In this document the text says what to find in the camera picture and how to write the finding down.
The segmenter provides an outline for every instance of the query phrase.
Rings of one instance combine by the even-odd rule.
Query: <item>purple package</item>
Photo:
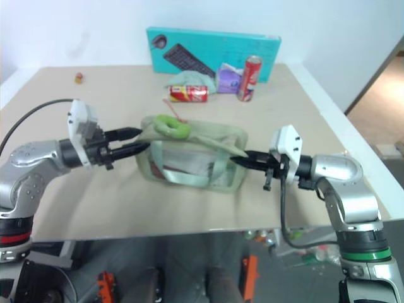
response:
[[[218,93],[237,93],[241,75],[230,69],[223,68],[220,68],[216,75]]]

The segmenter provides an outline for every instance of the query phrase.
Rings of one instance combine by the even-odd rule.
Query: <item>beige tabletop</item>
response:
[[[74,82],[84,74],[81,85]],[[41,69],[1,114],[1,134],[32,107],[58,98],[80,98],[95,107],[104,130],[139,127],[143,117],[171,114],[162,102],[163,86],[172,77],[150,66],[111,66]],[[9,140],[0,163],[27,141],[68,137],[69,104],[44,108],[26,120]],[[185,119],[239,126],[247,131],[248,150],[268,151],[273,132],[293,124],[303,138],[303,153],[344,151],[315,105],[285,65],[274,67],[269,83],[258,84],[249,103],[235,95],[213,95],[206,104],[174,104]],[[280,226],[279,183],[263,191],[264,174],[249,171],[235,194],[148,181],[134,158],[114,163],[114,170],[74,169],[52,181],[34,220],[35,241],[99,239],[213,230]],[[294,184],[287,196],[289,225],[330,224],[323,202]]]

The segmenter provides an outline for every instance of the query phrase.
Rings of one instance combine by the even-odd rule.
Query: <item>teal box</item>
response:
[[[215,77],[222,63],[244,68],[250,55],[262,58],[259,82],[267,82],[275,62],[281,38],[246,33],[149,27],[147,39],[158,73],[177,74],[191,70]]]

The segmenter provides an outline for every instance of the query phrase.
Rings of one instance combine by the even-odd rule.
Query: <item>floor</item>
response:
[[[386,222],[385,231],[401,274],[404,270],[404,242],[401,233],[404,221]],[[238,283],[243,256],[253,254],[259,259],[259,278],[254,303],[261,302],[336,302],[338,282],[343,278],[339,266],[320,263],[288,266],[262,243],[247,241],[239,232],[142,237],[133,239],[93,241],[83,255],[83,266],[69,271],[77,288],[79,302],[93,302],[97,294],[95,277],[107,270],[117,277],[121,303],[138,302],[130,295],[139,275],[151,266],[164,270],[166,292],[164,302],[208,303],[205,274],[210,266],[226,269]],[[62,276],[55,279],[63,281]],[[64,291],[72,298],[70,287]]]
[[[404,57],[395,57],[348,114],[370,145],[404,140]]]

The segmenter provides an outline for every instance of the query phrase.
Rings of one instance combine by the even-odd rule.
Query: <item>red soda can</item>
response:
[[[258,56],[249,56],[246,60],[246,67],[242,74],[237,98],[242,102],[248,102],[253,97],[255,84],[257,84],[259,70],[263,60]]]
[[[171,102],[206,102],[208,87],[205,85],[170,85],[169,99]]]

